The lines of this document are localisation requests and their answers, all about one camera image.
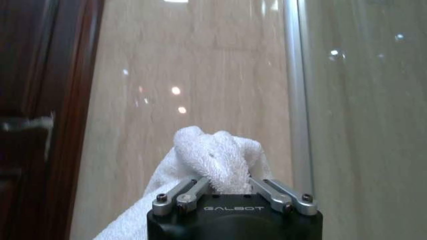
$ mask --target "marble wall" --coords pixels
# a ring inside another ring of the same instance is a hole
[[[70,239],[141,197],[175,130],[257,140],[292,185],[282,4],[105,0]]]

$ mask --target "screw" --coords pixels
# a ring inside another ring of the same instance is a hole
[[[292,203],[286,202],[282,206],[282,213],[284,214],[289,214],[293,210],[293,206],[292,206]]]
[[[183,215],[183,214],[186,213],[186,206],[178,204],[178,205],[177,205],[177,213],[178,213],[179,215]]]
[[[310,196],[309,194],[304,193],[301,195],[301,200],[306,203],[312,203],[313,202],[313,196]]]
[[[163,193],[159,193],[155,198],[158,203],[163,203],[167,200],[167,195],[165,195]]]

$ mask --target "glass panel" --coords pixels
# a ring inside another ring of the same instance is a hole
[[[257,140],[292,184],[282,4],[105,0],[70,239],[141,197],[177,129]]]
[[[298,8],[324,239],[424,239],[427,2]]]

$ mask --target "dark wood door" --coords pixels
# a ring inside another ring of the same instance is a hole
[[[57,0],[0,0],[0,116],[31,114]]]
[[[0,240],[69,234],[103,0],[0,0]]]

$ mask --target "towel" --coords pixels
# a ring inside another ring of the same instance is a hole
[[[250,193],[249,176],[272,179],[265,154],[257,141],[226,131],[205,134],[195,126],[174,133],[173,147],[159,162],[142,198],[95,236],[95,240],[145,240],[146,212],[155,195],[165,193],[187,176],[206,177],[220,194]]]

